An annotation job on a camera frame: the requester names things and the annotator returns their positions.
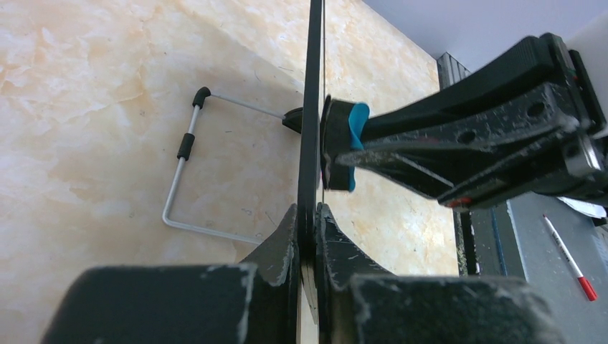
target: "blue rubber pad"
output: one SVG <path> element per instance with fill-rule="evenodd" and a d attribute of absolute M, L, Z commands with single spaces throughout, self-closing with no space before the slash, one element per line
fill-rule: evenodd
<path fill-rule="evenodd" d="M 351 114 L 348 115 L 348 126 L 351 129 L 351 148 L 356 150 L 363 149 L 363 143 L 361 143 L 361 132 L 363 132 L 363 126 L 369 119 L 369 106 L 364 102 L 358 102 L 353 106 Z M 350 192 L 355 189 L 355 168 L 349 168 L 349 180 L 348 190 Z"/>

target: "beige marble surface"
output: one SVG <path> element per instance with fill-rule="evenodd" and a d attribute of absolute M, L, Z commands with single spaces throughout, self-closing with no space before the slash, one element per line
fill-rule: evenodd
<path fill-rule="evenodd" d="M 248 244 L 161 221 L 201 86 L 301 106 L 307 1 L 0 1 L 0 343 L 35 343 L 70 283 L 104 264 L 236 262 Z M 437 90 L 434 61 L 359 0 L 327 3 L 327 91 L 375 113 Z M 266 237 L 295 201 L 299 136 L 211 99 L 173 218 Z M 365 171 L 326 193 L 399 274 L 457 274 L 447 209 Z M 315 329 L 306 313 L 304 343 Z"/>

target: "black rubber cap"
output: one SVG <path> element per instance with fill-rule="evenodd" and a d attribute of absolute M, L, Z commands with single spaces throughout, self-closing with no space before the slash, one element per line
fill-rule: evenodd
<path fill-rule="evenodd" d="M 203 104 L 205 103 L 205 98 L 211 95 L 211 91 L 209 88 L 202 87 L 194 96 L 194 100 L 192 100 L 192 106 L 199 106 L 199 108 L 203 108 Z"/>
<path fill-rule="evenodd" d="M 181 139 L 181 145 L 179 145 L 179 150 L 177 151 L 177 158 L 185 158 L 186 161 L 190 159 L 190 151 L 192 150 L 192 145 L 194 144 L 194 135 L 190 133 L 185 133 L 184 137 Z"/>

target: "white ceiling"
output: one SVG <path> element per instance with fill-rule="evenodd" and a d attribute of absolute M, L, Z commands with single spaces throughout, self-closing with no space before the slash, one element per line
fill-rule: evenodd
<path fill-rule="evenodd" d="M 568 39 L 608 0 L 364 0 L 422 49 L 475 71 L 528 35 Z"/>

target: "pen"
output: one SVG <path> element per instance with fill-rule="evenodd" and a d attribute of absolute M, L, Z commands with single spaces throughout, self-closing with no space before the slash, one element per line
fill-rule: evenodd
<path fill-rule="evenodd" d="M 551 221 L 549 221 L 549 219 L 547 218 L 547 216 L 545 214 L 543 214 L 543 218 L 545 220 L 545 223 L 547 224 L 547 227 L 551 230 L 551 236 L 555 240 L 557 247 L 561 250 L 561 253 L 563 253 L 564 256 L 566 256 L 566 261 L 568 263 L 570 263 L 570 267 L 574 270 L 576 279 L 581 284 L 581 287 L 583 287 L 583 291 L 585 291 L 587 298 L 589 299 L 589 301 L 597 300 L 597 294 L 595 293 L 595 290 L 593 290 L 591 283 L 589 283 L 587 278 L 585 278 L 585 276 L 583 276 L 581 270 L 579 269 L 579 266 L 576 265 L 576 262 L 574 261 L 574 259 L 572 259 L 572 256 L 570 255 L 570 251 L 568 251 L 568 249 L 566 248 L 566 245 L 559 237 L 559 234 L 557 234 L 555 227 L 553 227 L 553 224 L 551 223 Z"/>

